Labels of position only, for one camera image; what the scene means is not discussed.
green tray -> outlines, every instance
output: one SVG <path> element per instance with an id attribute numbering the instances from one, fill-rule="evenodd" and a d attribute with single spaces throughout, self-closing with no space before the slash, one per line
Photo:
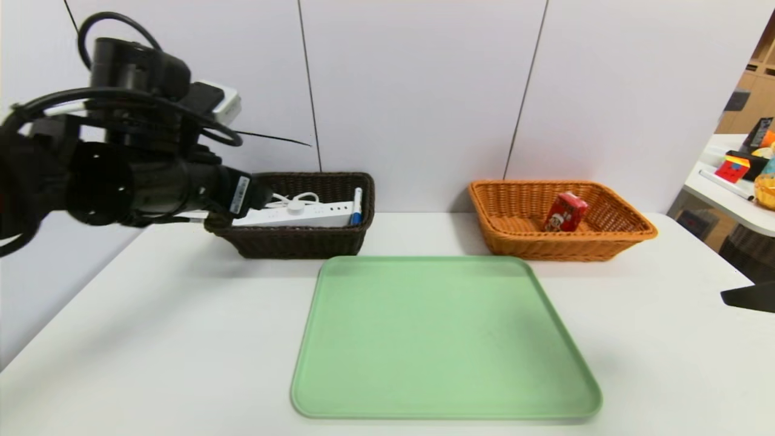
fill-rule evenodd
<path id="1" fill-rule="evenodd" d="M 339 257 L 320 271 L 291 387 L 314 418 L 589 417 L 598 384 L 510 257 Z"/>

red juice box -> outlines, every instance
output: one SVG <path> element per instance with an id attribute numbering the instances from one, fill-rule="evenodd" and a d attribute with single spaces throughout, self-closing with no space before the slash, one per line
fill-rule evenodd
<path id="1" fill-rule="evenodd" d="M 549 209 L 549 215 L 543 224 L 546 232 L 572 232 L 579 227 L 581 218 L 589 205 L 572 192 L 563 192 L 557 196 Z"/>

table surface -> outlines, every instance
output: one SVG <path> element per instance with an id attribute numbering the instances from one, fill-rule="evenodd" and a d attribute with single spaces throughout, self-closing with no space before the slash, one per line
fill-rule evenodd
<path id="1" fill-rule="evenodd" d="M 603 392 L 589 420 L 310 420 L 289 400 L 321 261 L 246 261 L 195 224 L 151 227 L 0 373 L 0 434 L 772 434 L 775 315 L 662 215 L 608 262 L 531 261 Z M 361 254 L 487 254 L 471 214 L 377 214 Z"/>
<path id="2" fill-rule="evenodd" d="M 724 154 L 729 150 L 738 150 L 746 136 L 713 135 L 703 151 L 700 161 L 686 179 L 684 189 L 711 206 L 724 211 L 750 230 L 775 237 L 775 212 L 747 201 L 700 175 L 701 169 L 715 171 L 721 165 Z M 737 182 L 737 186 L 753 195 L 752 182 L 741 180 Z"/>

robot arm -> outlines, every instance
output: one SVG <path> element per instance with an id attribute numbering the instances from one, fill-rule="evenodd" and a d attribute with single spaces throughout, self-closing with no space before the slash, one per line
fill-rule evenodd
<path id="1" fill-rule="evenodd" d="M 92 60 L 86 33 L 102 19 L 131 25 L 152 47 L 98 38 Z M 198 144 L 202 135 L 242 145 L 225 125 L 239 112 L 234 90 L 190 83 L 183 61 L 114 12 L 86 19 L 78 50 L 91 71 L 88 88 L 13 106 L 0 127 L 0 240 L 14 237 L 0 245 L 0 257 L 32 240 L 53 210 L 94 226 L 144 227 L 188 221 L 176 215 L 199 209 L 240 218 L 270 201 L 268 187 Z M 104 129 L 104 140 L 83 141 L 82 126 Z"/>

white power strip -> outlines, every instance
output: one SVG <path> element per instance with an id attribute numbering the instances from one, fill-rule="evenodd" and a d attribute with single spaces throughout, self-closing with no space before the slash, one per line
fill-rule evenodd
<path id="1" fill-rule="evenodd" d="M 352 215 L 353 202 L 316 203 L 302 205 L 297 209 L 252 209 L 244 218 L 232 221 L 232 226 L 344 227 L 350 224 Z"/>

